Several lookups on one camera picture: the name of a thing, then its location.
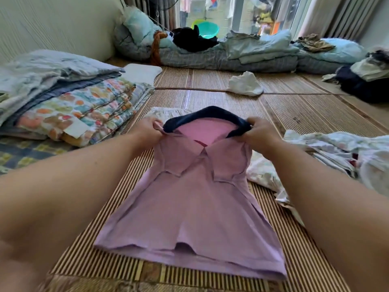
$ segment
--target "person's right arm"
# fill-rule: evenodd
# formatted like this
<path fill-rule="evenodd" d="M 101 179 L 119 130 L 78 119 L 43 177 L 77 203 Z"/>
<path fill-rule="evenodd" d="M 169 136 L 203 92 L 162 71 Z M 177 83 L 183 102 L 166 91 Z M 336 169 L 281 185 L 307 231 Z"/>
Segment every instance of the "person's right arm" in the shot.
<path fill-rule="evenodd" d="M 242 136 L 270 160 L 309 233 L 352 291 L 389 291 L 389 199 L 284 142 L 266 120 Z"/>

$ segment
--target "floral quilt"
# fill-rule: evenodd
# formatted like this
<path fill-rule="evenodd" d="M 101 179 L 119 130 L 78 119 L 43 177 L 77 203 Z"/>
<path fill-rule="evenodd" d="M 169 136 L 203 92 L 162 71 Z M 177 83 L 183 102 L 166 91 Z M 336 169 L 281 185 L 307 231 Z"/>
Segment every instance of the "floral quilt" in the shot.
<path fill-rule="evenodd" d="M 78 147 L 94 144 L 133 116 L 131 98 L 135 87 L 119 77 L 76 89 L 31 108 L 16 126 Z M 65 131 L 80 121 L 85 130 L 80 136 L 74 137 Z"/>

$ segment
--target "floor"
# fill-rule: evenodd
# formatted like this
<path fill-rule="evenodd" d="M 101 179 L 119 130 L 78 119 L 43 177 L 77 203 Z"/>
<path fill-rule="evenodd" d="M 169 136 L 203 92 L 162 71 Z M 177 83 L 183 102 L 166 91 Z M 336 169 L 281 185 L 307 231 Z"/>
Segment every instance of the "floor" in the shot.
<path fill-rule="evenodd" d="M 110 63 L 124 66 L 128 62 L 113 59 Z M 367 137 L 389 134 L 388 107 L 367 105 L 345 95 L 337 86 L 321 82 L 316 76 L 256 74 L 265 93 L 250 98 L 225 92 L 226 84 L 233 75 L 235 73 L 163 67 L 155 82 L 155 93 L 139 110 L 134 121 L 142 118 L 153 106 L 196 111 L 217 105 L 241 117 L 267 118 L 280 134 L 287 129 L 303 134 L 334 131 Z M 287 281 L 183 269 L 94 249 L 92 244 L 101 226 L 128 196 L 152 161 L 153 152 L 148 151 L 131 162 L 111 199 L 65 251 L 48 274 L 40 292 L 349 291 L 306 230 L 287 210 L 275 203 L 270 190 L 253 183 L 249 184 L 250 190 L 283 246 Z"/>

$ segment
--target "curtain fold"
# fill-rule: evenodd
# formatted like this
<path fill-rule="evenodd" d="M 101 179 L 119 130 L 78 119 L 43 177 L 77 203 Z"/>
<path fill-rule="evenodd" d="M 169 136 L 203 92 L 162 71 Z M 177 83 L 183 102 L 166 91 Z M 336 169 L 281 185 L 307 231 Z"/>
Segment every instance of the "curtain fold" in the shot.
<path fill-rule="evenodd" d="M 357 40 L 380 0 L 312 0 L 299 36 Z"/>
<path fill-rule="evenodd" d="M 168 10 L 162 10 L 168 8 L 172 4 L 168 0 L 124 0 L 129 6 L 136 6 L 144 13 L 146 13 L 156 24 L 161 26 L 163 29 L 171 31 L 179 27 L 179 13 L 180 13 L 180 2 L 173 5 Z"/>

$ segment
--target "person's left hand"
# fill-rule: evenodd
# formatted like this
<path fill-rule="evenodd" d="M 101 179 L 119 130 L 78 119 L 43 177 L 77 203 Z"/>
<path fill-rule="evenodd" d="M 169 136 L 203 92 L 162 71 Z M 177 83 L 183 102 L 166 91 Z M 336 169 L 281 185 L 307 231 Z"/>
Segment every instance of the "person's left hand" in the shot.
<path fill-rule="evenodd" d="M 129 130 L 129 134 L 132 135 L 137 142 L 137 146 L 140 152 L 152 148 L 163 137 L 163 134 L 155 129 L 157 125 L 162 126 L 162 121 L 156 117 L 145 117 L 139 120 Z"/>

